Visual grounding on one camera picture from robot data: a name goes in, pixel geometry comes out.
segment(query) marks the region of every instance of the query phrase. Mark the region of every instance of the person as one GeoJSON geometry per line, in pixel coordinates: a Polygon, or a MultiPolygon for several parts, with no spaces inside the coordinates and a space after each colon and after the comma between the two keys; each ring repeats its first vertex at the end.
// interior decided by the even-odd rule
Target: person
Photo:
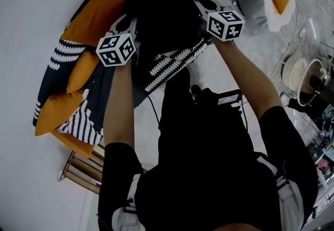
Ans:
{"type": "Polygon", "coordinates": [[[166,83],[159,164],[144,173],[134,150],[131,67],[117,67],[104,117],[100,231],[297,230],[312,213],[315,164],[273,84],[232,42],[212,39],[259,121],[268,157],[254,152],[238,110],[194,101],[183,69],[166,83]]]}

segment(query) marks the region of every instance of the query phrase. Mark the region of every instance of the black cable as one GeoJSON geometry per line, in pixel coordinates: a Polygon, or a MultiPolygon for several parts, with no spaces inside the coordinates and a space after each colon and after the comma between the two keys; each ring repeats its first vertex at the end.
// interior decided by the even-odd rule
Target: black cable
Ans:
{"type": "Polygon", "coordinates": [[[150,102],[151,102],[151,105],[152,105],[152,108],[153,108],[153,110],[154,110],[154,114],[156,115],[156,118],[157,118],[158,124],[160,124],[160,121],[159,121],[159,118],[158,118],[158,114],[157,114],[157,112],[156,112],[156,108],[155,108],[155,107],[154,107],[154,105],[153,105],[152,99],[150,98],[150,96],[149,96],[149,95],[147,95],[147,97],[148,97],[148,99],[149,99],[149,100],[150,100],[150,102]]]}
{"type": "Polygon", "coordinates": [[[246,114],[245,114],[245,110],[244,110],[244,100],[243,100],[242,96],[241,96],[241,108],[242,108],[242,111],[244,113],[244,118],[245,118],[245,122],[246,122],[246,130],[248,132],[248,122],[247,122],[247,118],[246,118],[246,114]]]}

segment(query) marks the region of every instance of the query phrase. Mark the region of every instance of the white stripe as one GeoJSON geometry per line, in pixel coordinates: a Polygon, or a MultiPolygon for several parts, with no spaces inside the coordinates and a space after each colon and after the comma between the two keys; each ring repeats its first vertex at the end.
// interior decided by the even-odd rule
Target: white stripe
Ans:
{"type": "Polygon", "coordinates": [[[175,70],[179,65],[181,64],[180,61],[175,61],[170,67],[168,67],[166,70],[164,70],[162,72],[162,74],[160,74],[158,77],[155,78],[155,80],[149,84],[145,90],[147,92],[151,91],[155,86],[157,86],[165,77],[168,76],[168,74],[170,74],[171,72],[173,72],[173,70],[175,70]]]}
{"type": "Polygon", "coordinates": [[[177,55],[174,59],[177,59],[177,60],[183,60],[186,56],[188,56],[189,54],[191,53],[191,50],[190,49],[185,49],[183,50],[180,55],[177,55]]]}
{"type": "Polygon", "coordinates": [[[69,122],[69,124],[68,124],[68,133],[70,133],[71,130],[72,130],[72,125],[73,125],[73,115],[68,119],[68,122],[69,122]]]}
{"type": "Polygon", "coordinates": [[[52,62],[52,60],[49,62],[48,66],[54,70],[58,70],[60,68],[60,65],[52,62]]]}
{"type": "Polygon", "coordinates": [[[82,141],[82,138],[84,136],[84,127],[85,127],[85,123],[86,123],[86,114],[85,111],[81,108],[81,119],[80,119],[80,128],[79,128],[79,136],[78,139],[82,141]]]}
{"type": "Polygon", "coordinates": [[[159,58],[162,58],[162,54],[158,54],[158,55],[156,56],[156,60],[158,60],[159,58]]]}
{"type": "Polygon", "coordinates": [[[85,130],[85,137],[83,138],[84,142],[88,143],[88,135],[89,135],[89,130],[92,128],[90,126],[90,122],[89,119],[86,120],[87,124],[86,124],[86,130],[85,130]]]}
{"type": "Polygon", "coordinates": [[[163,53],[163,55],[165,55],[166,57],[171,57],[173,54],[175,54],[177,50],[173,50],[173,51],[170,51],[170,52],[167,52],[167,53],[163,53]]]}
{"type": "Polygon", "coordinates": [[[77,43],[77,42],[73,42],[73,41],[69,41],[69,40],[62,40],[62,41],[66,42],[68,44],[72,44],[72,45],[84,45],[82,43],[77,43]]]}
{"type": "Polygon", "coordinates": [[[67,124],[68,124],[68,120],[64,122],[62,125],[60,125],[57,130],[60,129],[62,132],[66,133],[66,129],[68,127],[67,124]]]}
{"type": "Polygon", "coordinates": [[[87,101],[87,100],[85,100],[85,101],[81,104],[81,106],[80,106],[81,111],[83,111],[83,112],[86,111],[86,106],[87,106],[87,104],[88,104],[88,101],[87,101]]]}
{"type": "Polygon", "coordinates": [[[94,136],[95,136],[95,130],[94,130],[94,128],[91,128],[90,138],[89,138],[89,142],[88,142],[89,144],[94,145],[94,143],[95,143],[94,136]]]}
{"type": "Polygon", "coordinates": [[[88,94],[89,94],[89,89],[85,89],[85,90],[83,91],[83,94],[82,94],[82,100],[87,99],[88,94]]]}
{"type": "Polygon", "coordinates": [[[59,55],[56,52],[53,53],[53,55],[51,56],[51,58],[55,59],[58,62],[73,62],[75,60],[77,60],[79,57],[79,55],[76,56],[63,56],[63,55],[59,55]]]}
{"type": "MultiPolygon", "coordinates": [[[[202,53],[206,48],[208,47],[208,45],[205,43],[203,44],[194,54],[193,56],[191,56],[175,73],[173,73],[171,76],[169,76],[167,80],[169,80],[170,78],[172,78],[175,74],[177,74],[183,67],[185,67],[188,63],[193,62],[200,53],[202,53]]],[[[180,64],[181,62],[175,62],[176,67],[173,68],[173,70],[175,70],[177,68],[177,66],[180,64]]],[[[164,71],[160,76],[158,76],[151,84],[149,84],[146,88],[145,91],[150,92],[154,87],[156,87],[162,80],[164,80],[164,78],[170,74],[172,72],[172,70],[169,70],[171,67],[169,67],[166,71],[164,71]]]]}
{"type": "Polygon", "coordinates": [[[99,133],[97,133],[96,139],[95,139],[95,145],[97,145],[98,143],[100,143],[101,141],[101,135],[99,133]]]}
{"type": "Polygon", "coordinates": [[[165,57],[162,61],[160,61],[153,69],[151,69],[150,74],[156,75],[164,66],[166,66],[172,59],[165,57]]]}
{"type": "Polygon", "coordinates": [[[74,120],[74,127],[73,127],[73,133],[74,136],[77,136],[78,133],[78,127],[79,127],[79,115],[75,115],[75,120],[74,120]]]}
{"type": "Polygon", "coordinates": [[[56,49],[65,54],[79,54],[82,53],[86,48],[85,47],[68,47],[60,44],[56,47],[56,49]]]}

